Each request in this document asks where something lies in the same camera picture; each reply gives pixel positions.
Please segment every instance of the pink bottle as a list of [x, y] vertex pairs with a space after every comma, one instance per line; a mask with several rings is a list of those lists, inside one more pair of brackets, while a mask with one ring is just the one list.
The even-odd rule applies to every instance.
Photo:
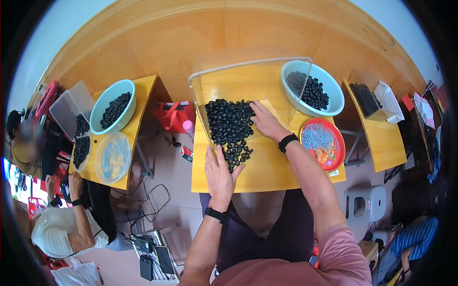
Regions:
[[194, 127], [194, 124], [192, 123], [192, 121], [186, 120], [185, 122], [183, 122], [183, 129], [188, 134], [189, 139], [191, 139], [191, 141], [194, 143], [194, 129], [195, 129], [195, 127]]

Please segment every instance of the white plastic bag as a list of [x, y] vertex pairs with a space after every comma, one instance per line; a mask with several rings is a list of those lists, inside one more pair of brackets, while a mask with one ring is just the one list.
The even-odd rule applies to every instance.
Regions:
[[59, 286], [99, 286], [102, 285], [97, 266], [93, 262], [77, 264], [51, 270]]
[[414, 94], [414, 100], [415, 105], [418, 108], [418, 112], [420, 113], [425, 124], [431, 127], [432, 129], [436, 129], [434, 127], [434, 118], [432, 108], [431, 105], [429, 105], [429, 102], [426, 99], [420, 97], [418, 93]]

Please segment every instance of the red plate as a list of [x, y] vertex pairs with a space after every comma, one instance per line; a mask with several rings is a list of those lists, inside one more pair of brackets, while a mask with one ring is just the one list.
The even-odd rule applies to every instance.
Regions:
[[331, 122], [321, 117], [311, 118], [304, 123], [299, 135], [300, 143], [315, 157], [324, 171], [339, 169], [345, 158], [345, 142]]

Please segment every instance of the white plastic basket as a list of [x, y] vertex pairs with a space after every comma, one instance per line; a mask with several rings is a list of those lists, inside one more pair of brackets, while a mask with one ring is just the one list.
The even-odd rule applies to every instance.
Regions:
[[393, 91], [386, 83], [379, 81], [374, 90], [374, 94], [378, 101], [380, 101], [380, 104], [382, 104], [382, 109], [395, 114], [388, 118], [387, 122], [396, 124], [399, 121], [404, 120], [404, 114], [401, 111], [401, 107], [399, 106]]

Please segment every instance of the white plastic stool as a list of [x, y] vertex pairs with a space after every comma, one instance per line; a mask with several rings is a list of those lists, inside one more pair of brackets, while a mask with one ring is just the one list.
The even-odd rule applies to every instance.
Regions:
[[373, 222], [381, 219], [387, 208], [387, 190], [384, 186], [348, 188], [346, 216], [348, 221]]

